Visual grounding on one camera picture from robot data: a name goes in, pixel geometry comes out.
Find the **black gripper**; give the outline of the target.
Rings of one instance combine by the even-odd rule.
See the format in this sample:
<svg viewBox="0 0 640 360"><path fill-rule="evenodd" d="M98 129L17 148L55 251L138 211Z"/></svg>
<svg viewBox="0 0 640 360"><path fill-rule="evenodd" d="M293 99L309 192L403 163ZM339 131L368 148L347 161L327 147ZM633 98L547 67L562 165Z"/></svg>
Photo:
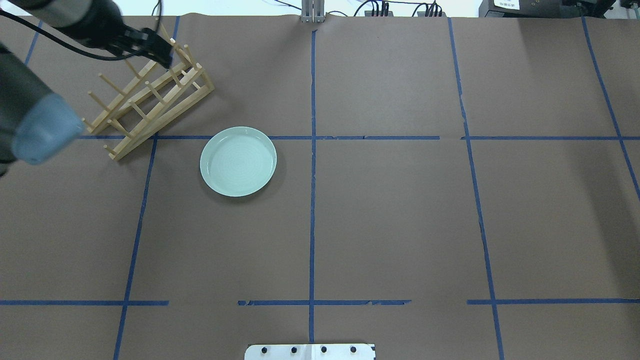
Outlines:
<svg viewBox="0 0 640 360"><path fill-rule="evenodd" d="M107 52L115 56L145 56L169 69L173 62L173 47L151 28L128 27L123 34L116 35L107 44Z"/></svg>

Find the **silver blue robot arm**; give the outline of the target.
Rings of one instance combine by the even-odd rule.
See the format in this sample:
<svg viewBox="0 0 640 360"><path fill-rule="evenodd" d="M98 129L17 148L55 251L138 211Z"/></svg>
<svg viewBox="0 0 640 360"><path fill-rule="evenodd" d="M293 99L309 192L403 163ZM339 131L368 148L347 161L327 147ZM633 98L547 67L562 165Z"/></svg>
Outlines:
<svg viewBox="0 0 640 360"><path fill-rule="evenodd" d="M146 57L169 68L169 43L160 37L163 3L156 2L154 28L126 25L112 0L14 0L14 6L73 39L81 48L7 11L11 19L54 43L88 59L118 62ZM74 141L83 131L82 119L18 59L6 45L0 55L0 164L6 174L17 161L41 164Z"/></svg>

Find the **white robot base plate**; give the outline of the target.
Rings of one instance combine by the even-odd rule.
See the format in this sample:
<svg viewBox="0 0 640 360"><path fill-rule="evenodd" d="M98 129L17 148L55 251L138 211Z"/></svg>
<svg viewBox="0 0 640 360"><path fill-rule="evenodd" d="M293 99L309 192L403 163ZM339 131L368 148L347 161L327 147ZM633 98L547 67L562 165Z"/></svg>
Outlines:
<svg viewBox="0 0 640 360"><path fill-rule="evenodd" d="M245 360L375 360L374 344L307 343L253 344L244 353Z"/></svg>

